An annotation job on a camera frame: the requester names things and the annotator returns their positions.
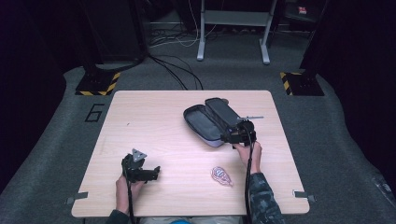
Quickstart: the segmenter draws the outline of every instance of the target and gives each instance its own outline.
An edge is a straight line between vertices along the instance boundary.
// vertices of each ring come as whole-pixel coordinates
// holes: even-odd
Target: wooden table
[[[205,99],[220,97],[241,117],[254,119],[262,144],[262,171],[283,214],[303,214],[307,199],[286,135],[269,91],[117,91],[106,115],[90,164],[76,200],[74,217],[107,217],[116,206],[115,182],[121,160],[136,148],[148,156],[143,166],[161,166],[156,181],[149,181],[134,204],[137,217],[192,217],[245,215],[245,175],[238,153],[230,144],[210,147],[183,119],[183,111]],[[210,171],[221,166],[234,182],[222,186]]]

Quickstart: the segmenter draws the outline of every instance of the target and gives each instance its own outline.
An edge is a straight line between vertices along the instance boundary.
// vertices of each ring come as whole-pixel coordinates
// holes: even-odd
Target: black speaker
[[[142,61],[148,54],[149,21],[140,0],[80,0],[102,61]]]

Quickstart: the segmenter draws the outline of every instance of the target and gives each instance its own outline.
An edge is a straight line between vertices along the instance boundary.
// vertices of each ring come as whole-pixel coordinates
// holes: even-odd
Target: person's right hand
[[[251,155],[251,168],[250,168],[251,175],[261,172],[260,164],[262,161],[262,146],[257,141],[254,142],[252,145],[253,145],[253,153]],[[242,163],[244,163],[245,167],[248,167],[250,146],[244,147],[240,144],[233,144],[233,147],[235,147],[236,150],[238,150]]]

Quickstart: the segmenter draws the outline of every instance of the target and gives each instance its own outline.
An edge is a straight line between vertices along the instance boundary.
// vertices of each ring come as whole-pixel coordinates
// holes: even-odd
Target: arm
[[[131,183],[131,192],[133,201],[135,201],[139,195],[140,189],[145,184],[144,181],[138,181]],[[122,175],[116,181],[116,209],[114,209],[108,217],[106,224],[127,224],[129,220],[129,199],[128,199],[128,187],[126,185],[126,179]]]
[[[250,147],[233,144],[238,150],[242,163],[248,167]],[[260,169],[262,159],[262,146],[259,142],[253,145],[251,155],[251,169],[249,181],[250,213],[253,224],[255,223],[285,223],[279,206],[274,199],[274,193]]]

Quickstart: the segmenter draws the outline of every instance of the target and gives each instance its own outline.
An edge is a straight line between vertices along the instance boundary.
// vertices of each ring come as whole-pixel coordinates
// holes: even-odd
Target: person
[[[252,224],[283,224],[286,223],[283,218],[279,206],[274,198],[274,193],[269,186],[264,174],[261,171],[260,164],[262,158],[262,146],[259,142],[253,143],[253,152],[251,156],[251,168],[250,168],[250,181],[248,185],[249,190],[249,203],[250,203],[250,215]],[[242,163],[245,167],[248,167],[248,158],[250,153],[250,146],[244,147],[239,144],[233,144],[233,147],[239,153]],[[133,200],[139,195],[139,191],[142,189],[144,182],[131,183],[131,192]],[[121,176],[116,181],[116,209],[114,209],[108,217],[106,224],[126,224],[129,220],[129,201],[128,201],[128,189],[126,185],[126,179]],[[205,218],[202,223],[207,223],[210,217],[198,217]],[[236,217],[215,217],[220,218],[211,223],[235,223],[241,222],[241,218]],[[140,223],[143,224],[187,224],[196,223],[193,219],[188,218],[176,218],[176,217],[161,217],[161,218],[142,218]]]

